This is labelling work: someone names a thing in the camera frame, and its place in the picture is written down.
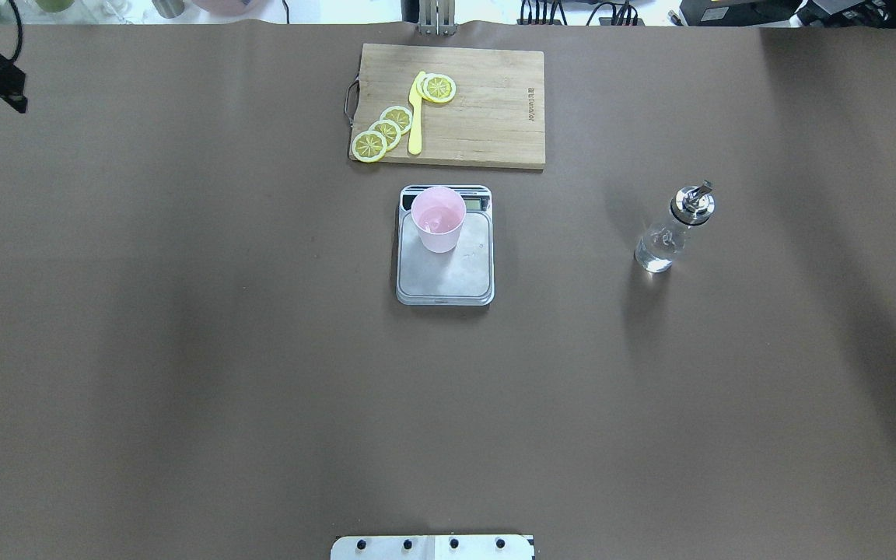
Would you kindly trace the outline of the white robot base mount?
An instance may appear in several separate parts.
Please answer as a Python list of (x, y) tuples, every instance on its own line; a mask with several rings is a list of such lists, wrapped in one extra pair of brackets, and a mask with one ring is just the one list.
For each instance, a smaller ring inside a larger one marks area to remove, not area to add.
[(353, 535), (335, 539), (331, 559), (534, 559), (534, 538), (516, 533)]

